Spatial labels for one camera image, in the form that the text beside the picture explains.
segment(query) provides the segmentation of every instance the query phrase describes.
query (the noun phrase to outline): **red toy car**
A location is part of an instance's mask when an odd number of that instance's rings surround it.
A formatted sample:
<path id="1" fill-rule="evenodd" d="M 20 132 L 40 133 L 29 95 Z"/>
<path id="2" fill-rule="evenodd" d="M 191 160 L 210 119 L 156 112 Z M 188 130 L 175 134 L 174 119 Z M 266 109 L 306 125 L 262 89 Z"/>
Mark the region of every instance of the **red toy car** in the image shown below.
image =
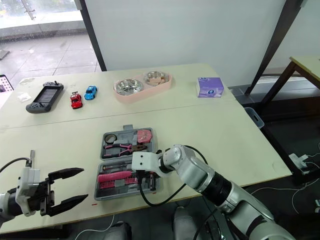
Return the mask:
<path id="1" fill-rule="evenodd" d="M 81 95 L 77 91 L 72 93 L 70 99 L 71 99 L 71 107 L 73 109 L 78 109 L 82 107 L 83 104 L 81 101 Z"/>

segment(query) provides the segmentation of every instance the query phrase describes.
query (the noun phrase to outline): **purple tissue box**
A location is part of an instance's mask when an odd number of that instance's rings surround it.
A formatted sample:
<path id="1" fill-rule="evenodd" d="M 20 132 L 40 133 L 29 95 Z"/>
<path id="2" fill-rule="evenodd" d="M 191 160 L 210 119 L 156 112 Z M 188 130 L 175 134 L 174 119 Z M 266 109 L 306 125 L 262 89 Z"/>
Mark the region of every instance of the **purple tissue box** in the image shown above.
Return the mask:
<path id="1" fill-rule="evenodd" d="M 220 77 L 198 77 L 196 93 L 198 98 L 220 98 L 224 85 Z"/>

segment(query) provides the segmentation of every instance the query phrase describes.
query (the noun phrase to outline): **pink pliers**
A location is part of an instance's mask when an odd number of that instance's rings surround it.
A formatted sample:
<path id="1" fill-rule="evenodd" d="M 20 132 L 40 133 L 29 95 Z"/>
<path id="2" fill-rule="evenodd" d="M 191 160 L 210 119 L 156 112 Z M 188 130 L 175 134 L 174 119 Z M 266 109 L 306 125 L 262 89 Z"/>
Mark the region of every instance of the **pink pliers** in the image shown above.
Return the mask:
<path id="1" fill-rule="evenodd" d="M 125 149 L 125 150 L 120 153 L 116 153 L 116 154 L 106 153 L 105 155 L 103 155 L 105 159 L 117 158 L 117 157 L 120 157 L 123 155 L 131 155 L 132 152 L 142 151 L 142 150 L 146 149 L 147 146 L 142 145 L 142 144 L 132 145 L 130 143 L 125 143 L 125 144 L 116 143 L 116 144 L 104 146 L 104 149 L 106 149 L 106 150 L 113 149 L 113 148 L 121 148 L 121 149 Z"/>

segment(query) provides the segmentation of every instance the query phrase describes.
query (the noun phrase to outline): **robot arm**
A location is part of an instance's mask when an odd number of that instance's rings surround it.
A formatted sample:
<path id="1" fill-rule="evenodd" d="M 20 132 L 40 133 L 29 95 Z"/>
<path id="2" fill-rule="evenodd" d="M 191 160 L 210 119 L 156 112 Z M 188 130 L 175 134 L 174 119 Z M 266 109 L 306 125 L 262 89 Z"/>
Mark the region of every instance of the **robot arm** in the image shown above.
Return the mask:
<path id="1" fill-rule="evenodd" d="M 26 158 L 28 160 L 18 177 L 17 187 L 0 193 L 0 228 L 4 222 L 21 214 L 29 217 L 40 211 L 41 216 L 55 216 L 72 209 L 88 196 L 74 196 L 55 205 L 54 191 L 51 190 L 55 180 L 70 178 L 84 169 L 75 167 L 51 172 L 48 178 L 40 182 L 40 170 L 32 168 L 33 155 L 31 151 L 31 159 Z"/>
<path id="2" fill-rule="evenodd" d="M 259 200 L 215 172 L 188 147 L 175 144 L 164 154 L 134 152 L 132 169 L 152 171 L 160 177 L 176 171 L 184 183 L 228 214 L 231 222 L 250 240 L 294 240 L 274 222 L 271 212 Z"/>

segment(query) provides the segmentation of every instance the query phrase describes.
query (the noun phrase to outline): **gray tool case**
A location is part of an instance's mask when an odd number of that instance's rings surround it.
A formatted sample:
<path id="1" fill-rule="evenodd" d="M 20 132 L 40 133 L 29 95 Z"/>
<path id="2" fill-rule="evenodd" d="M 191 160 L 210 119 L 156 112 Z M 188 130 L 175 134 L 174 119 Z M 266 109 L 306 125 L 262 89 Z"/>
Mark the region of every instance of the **gray tool case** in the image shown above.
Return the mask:
<path id="1" fill-rule="evenodd" d="M 152 134 L 152 138 L 149 143 L 141 143 L 146 146 L 146 149 L 142 150 L 142 152 L 153 152 L 156 149 L 156 143 L 154 139 L 154 134 L 152 128 L 140 128 L 134 129 L 133 125 L 124 125 L 123 131 L 114 131 L 114 132 L 106 132 L 102 137 L 101 144 L 101 154 L 100 158 L 103 161 L 98 166 L 95 190 L 94 190 L 94 199 L 97 201 L 115 199 L 129 195 L 140 194 L 138 184 L 135 183 L 136 172 L 131 169 L 132 165 L 132 154 L 130 155 L 122 155 L 112 158 L 106 158 L 105 154 L 108 151 L 108 154 L 119 154 L 125 149 L 120 148 L 109 148 L 105 149 L 105 146 L 109 145 L 105 142 L 105 137 L 107 135 L 115 135 L 116 140 L 113 144 L 132 144 L 137 145 L 137 137 L 138 130 L 150 130 Z M 131 176 L 124 179 L 117 179 L 114 181 L 108 182 L 98 182 L 98 177 L 101 174 L 113 174 L 122 171 L 131 171 Z M 142 189 L 143 192 L 155 192 L 156 188 L 159 186 L 159 179 L 156 178 L 156 174 L 153 172 L 147 173 L 146 177 L 142 180 Z"/>

